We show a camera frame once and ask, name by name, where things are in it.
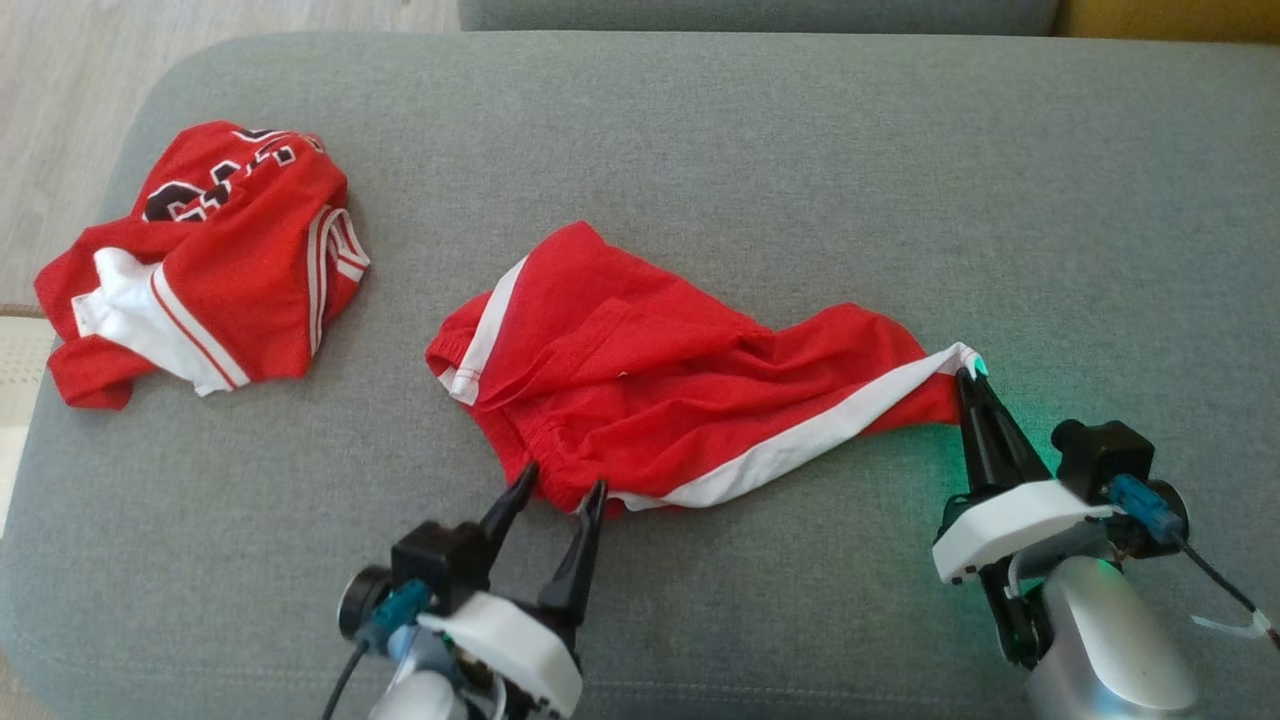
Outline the red shorts with white stripe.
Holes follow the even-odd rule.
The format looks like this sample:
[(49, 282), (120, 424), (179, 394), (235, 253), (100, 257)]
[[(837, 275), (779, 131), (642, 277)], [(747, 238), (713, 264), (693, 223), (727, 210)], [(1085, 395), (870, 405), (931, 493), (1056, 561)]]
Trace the red shorts with white stripe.
[(773, 331), (584, 222), (454, 310), (425, 361), (566, 512), (598, 480), (631, 511), (707, 509), (855, 437), (955, 425), (955, 375), (987, 370), (855, 304)]

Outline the grey sofa back cushion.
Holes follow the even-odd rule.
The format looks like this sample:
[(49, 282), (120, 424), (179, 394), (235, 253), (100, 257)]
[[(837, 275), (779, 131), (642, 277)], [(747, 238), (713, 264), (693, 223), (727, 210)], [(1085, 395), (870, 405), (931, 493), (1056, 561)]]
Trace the grey sofa back cushion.
[(1061, 0), (456, 0), (463, 31), (1046, 36)]

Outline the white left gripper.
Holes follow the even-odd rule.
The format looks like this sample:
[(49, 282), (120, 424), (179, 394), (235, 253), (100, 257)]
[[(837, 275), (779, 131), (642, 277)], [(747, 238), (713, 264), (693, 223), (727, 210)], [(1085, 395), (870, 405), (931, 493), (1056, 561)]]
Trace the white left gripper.
[[(539, 464), (527, 464), (484, 515), (484, 566), (497, 560), (538, 478)], [(576, 512), (570, 547), (538, 596), (539, 618), (547, 626), (515, 602), (486, 592), (472, 594), (448, 616), (421, 612), (419, 625), (449, 638), (456, 648), (530, 696), (539, 708), (572, 717), (582, 696), (582, 675), (563, 641), (575, 641), (585, 620), (607, 502), (608, 484), (598, 478)]]

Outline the yellow sofa cushion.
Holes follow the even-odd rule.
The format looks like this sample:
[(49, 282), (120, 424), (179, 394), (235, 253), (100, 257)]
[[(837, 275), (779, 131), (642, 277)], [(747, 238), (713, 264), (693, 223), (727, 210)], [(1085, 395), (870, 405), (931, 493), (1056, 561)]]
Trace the yellow sofa cushion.
[(1280, 44), (1280, 0), (1060, 0), (1053, 35)]

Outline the grey sofa seat cushion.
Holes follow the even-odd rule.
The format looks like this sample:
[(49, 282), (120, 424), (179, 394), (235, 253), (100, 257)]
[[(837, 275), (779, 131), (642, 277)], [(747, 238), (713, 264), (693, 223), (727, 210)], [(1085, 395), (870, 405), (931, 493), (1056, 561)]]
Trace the grey sofa seat cushion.
[[(63, 720), (316, 720), (340, 592), (500, 492), (430, 377), (445, 314), (582, 219), (774, 328), (850, 301), (978, 350), (1046, 456), (1149, 438), (1192, 544), (1280, 621), (1280, 46), (883, 35), (280, 35), (184, 59), (99, 219), (201, 120), (319, 135), (372, 272), (302, 382), (123, 413), (45, 386), (0, 650)], [(855, 439), (604, 528), (573, 720), (1024, 720), (929, 546), (959, 433)]]

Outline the cream floor rug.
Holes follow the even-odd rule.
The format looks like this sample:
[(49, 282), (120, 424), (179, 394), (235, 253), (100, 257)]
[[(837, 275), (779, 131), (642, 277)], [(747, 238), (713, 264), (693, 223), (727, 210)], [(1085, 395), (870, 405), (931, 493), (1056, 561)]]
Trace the cream floor rug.
[(0, 537), (54, 340), (42, 318), (0, 314)]

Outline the red printed basketball jersey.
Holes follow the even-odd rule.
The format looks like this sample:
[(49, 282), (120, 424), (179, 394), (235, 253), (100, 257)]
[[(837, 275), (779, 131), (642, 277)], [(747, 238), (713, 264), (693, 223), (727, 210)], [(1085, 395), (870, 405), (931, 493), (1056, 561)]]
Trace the red printed basketball jersey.
[(72, 407), (122, 410), (163, 370), (200, 396), (308, 372), (371, 265), (324, 142), (212, 120), (183, 129), (132, 209), (35, 281)]

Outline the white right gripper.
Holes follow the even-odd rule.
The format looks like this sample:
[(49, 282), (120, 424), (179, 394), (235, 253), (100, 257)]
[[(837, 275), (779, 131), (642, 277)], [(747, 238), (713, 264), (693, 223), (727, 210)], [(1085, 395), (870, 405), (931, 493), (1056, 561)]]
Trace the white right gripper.
[(1107, 559), (1105, 523), (1114, 507), (1088, 505), (1048, 480), (1048, 468), (984, 375), (961, 366), (956, 387), (970, 497), (948, 500), (932, 560), (945, 584), (982, 589), (1001, 653), (1033, 669), (1053, 633), (1032, 585), (1071, 557)]

